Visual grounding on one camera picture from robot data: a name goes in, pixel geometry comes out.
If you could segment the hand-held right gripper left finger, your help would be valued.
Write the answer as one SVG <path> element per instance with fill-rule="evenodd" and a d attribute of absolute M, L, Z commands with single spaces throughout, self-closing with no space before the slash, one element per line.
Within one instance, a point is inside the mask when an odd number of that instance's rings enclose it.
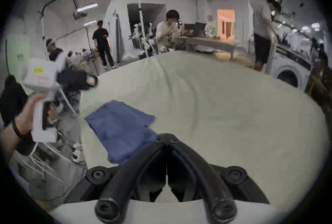
<path fill-rule="evenodd" d="M 96 217 L 103 223 L 122 223 L 130 199 L 155 202 L 166 185 L 166 139 L 160 134 L 124 165 L 88 170 L 65 204 L 97 200 Z"/>

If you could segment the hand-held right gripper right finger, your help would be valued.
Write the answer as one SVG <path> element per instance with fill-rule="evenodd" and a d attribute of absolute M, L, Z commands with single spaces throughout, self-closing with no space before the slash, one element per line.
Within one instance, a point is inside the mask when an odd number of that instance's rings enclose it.
<path fill-rule="evenodd" d="M 168 185 L 177 200 L 203 200 L 212 223 L 230 223 L 240 216 L 236 200 L 270 205 L 244 168 L 209 164 L 171 133 L 167 134 L 167 174 Z"/>

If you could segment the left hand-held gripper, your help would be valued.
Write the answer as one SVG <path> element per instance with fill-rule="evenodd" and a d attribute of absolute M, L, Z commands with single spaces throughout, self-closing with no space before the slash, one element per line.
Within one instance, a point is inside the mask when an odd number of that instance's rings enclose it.
<path fill-rule="evenodd" d="M 32 139 L 37 143 L 56 143 L 57 129 L 48 127 L 47 110 L 44 106 L 47 102 L 54 102 L 56 95 L 60 93 L 73 112 L 63 88 L 67 91 L 78 92 L 89 90 L 98 86 L 98 77 L 87 74 L 84 70 L 76 70 L 67 67 L 66 57 L 57 57 L 56 61 L 32 58 L 27 62 L 26 75 L 23 78 L 24 85 L 37 93 L 45 93 L 47 96 L 37 102 L 33 110 Z"/>

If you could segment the person's left hand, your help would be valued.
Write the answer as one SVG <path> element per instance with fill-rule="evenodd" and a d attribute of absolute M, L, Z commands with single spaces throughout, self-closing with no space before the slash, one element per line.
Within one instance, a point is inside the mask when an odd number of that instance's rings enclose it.
<path fill-rule="evenodd" d="M 13 127 L 15 127 L 15 131 L 18 132 L 18 135 L 25 136 L 32 131 L 34 107 L 46 97 L 47 93 L 35 93 L 28 98 L 23 110 L 17 115 L 13 123 Z"/>

